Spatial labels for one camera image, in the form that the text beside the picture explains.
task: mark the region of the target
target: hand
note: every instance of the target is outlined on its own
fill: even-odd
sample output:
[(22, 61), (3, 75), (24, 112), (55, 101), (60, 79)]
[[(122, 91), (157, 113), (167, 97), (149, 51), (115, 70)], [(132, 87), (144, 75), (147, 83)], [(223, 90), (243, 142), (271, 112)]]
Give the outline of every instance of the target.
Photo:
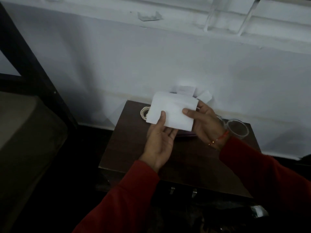
[(161, 111), (157, 124), (151, 124), (147, 132), (147, 142), (139, 158), (148, 164), (156, 173), (169, 160), (178, 129), (164, 127), (166, 113)]
[(202, 101), (199, 101), (197, 106), (199, 111), (183, 109), (183, 114), (194, 119), (192, 131), (195, 132), (204, 143), (211, 144), (213, 148), (221, 150), (228, 141), (229, 135), (212, 143), (212, 141), (222, 136), (226, 130), (211, 107)]

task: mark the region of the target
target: person's right hand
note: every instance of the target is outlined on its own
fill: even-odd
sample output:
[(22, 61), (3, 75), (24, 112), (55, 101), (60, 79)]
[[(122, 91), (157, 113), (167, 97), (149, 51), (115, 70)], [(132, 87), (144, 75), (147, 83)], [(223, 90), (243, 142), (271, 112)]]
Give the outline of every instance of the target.
[(183, 109), (183, 114), (194, 119), (192, 131), (195, 132), (204, 143), (210, 144), (217, 150), (221, 150), (228, 141), (229, 134), (215, 143), (212, 143), (212, 141), (221, 137), (226, 130), (211, 107), (202, 101), (199, 101), (197, 107), (199, 108), (198, 111), (186, 108)]

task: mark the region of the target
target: red thread bracelet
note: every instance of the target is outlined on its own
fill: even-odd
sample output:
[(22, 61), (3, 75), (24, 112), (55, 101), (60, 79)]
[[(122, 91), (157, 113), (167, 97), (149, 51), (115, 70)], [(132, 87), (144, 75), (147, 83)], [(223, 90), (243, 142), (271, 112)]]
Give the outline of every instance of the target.
[(221, 135), (220, 137), (218, 137), (215, 141), (212, 141), (212, 144), (214, 144), (216, 141), (223, 139), (225, 136), (227, 136), (229, 134), (229, 131), (227, 130), (223, 135)]

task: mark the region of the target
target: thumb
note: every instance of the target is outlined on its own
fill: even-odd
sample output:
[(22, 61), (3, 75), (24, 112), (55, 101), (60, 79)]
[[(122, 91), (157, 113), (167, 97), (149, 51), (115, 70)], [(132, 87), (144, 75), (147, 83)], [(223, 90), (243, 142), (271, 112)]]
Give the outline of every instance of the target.
[(201, 114), (198, 111), (190, 110), (190, 109), (183, 109), (183, 114), (188, 116), (189, 118), (198, 119), (202, 122), (206, 121), (207, 116), (205, 114)]
[(156, 131), (163, 131), (163, 127), (164, 127), (164, 124), (165, 124), (165, 121), (166, 121), (166, 113), (165, 113), (165, 111), (161, 111), (161, 116), (160, 116), (160, 118), (159, 118), (159, 120), (158, 120), (158, 122), (157, 122), (157, 124), (156, 124), (156, 126), (155, 126), (155, 128), (154, 128), (154, 130), (156, 130)]

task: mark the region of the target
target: person's left hand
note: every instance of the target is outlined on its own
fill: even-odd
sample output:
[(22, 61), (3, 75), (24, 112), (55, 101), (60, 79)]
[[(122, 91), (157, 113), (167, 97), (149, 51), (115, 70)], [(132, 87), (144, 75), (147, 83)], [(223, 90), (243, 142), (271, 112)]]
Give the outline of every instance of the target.
[(147, 132), (147, 142), (141, 161), (148, 164), (156, 173), (169, 160), (178, 129), (165, 127), (166, 114), (161, 111), (157, 124), (151, 124)]

